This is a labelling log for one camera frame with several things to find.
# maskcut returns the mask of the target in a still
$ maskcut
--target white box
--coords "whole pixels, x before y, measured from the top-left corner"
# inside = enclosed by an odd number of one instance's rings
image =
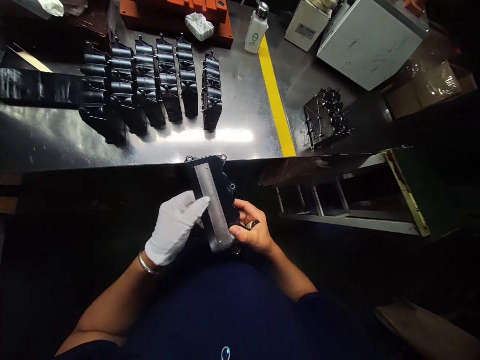
[[[285,39],[308,52],[332,17],[332,11],[324,13],[309,0],[301,0],[286,30]]]
[[[364,89],[389,79],[428,34],[428,22],[408,17],[403,1],[345,1],[323,35],[317,57]]]

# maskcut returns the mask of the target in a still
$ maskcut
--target shirt logo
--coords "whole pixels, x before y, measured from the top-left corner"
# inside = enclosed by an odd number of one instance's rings
[[[230,348],[228,346],[221,350],[221,360],[230,360]]]

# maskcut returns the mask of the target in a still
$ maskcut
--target floor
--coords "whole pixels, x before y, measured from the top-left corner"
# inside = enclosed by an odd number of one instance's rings
[[[454,302],[432,301],[440,290],[471,293],[470,242],[455,255],[449,243],[432,249],[416,237],[280,221],[275,191],[258,185],[265,165],[228,162],[225,172],[236,197],[265,211],[272,237],[325,293],[370,308],[409,297],[439,313]],[[149,239],[160,204],[188,189],[181,165],[26,175],[0,267],[0,358],[51,358]]]

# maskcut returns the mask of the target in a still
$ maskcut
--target bangle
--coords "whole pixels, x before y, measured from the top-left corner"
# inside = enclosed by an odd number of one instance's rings
[[[157,276],[160,275],[159,272],[154,271],[151,268],[149,268],[147,266],[147,264],[145,263],[145,261],[142,259],[142,253],[144,252],[144,250],[145,250],[145,247],[140,250],[140,253],[138,253],[138,261],[140,262],[141,267],[143,268],[143,270],[145,270],[149,274],[157,275]]]

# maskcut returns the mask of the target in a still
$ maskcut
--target dark blue shirt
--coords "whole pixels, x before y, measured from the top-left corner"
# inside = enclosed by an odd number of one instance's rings
[[[298,302],[241,262],[206,268],[159,296],[123,347],[90,342],[68,359],[382,359],[361,322],[318,293]]]

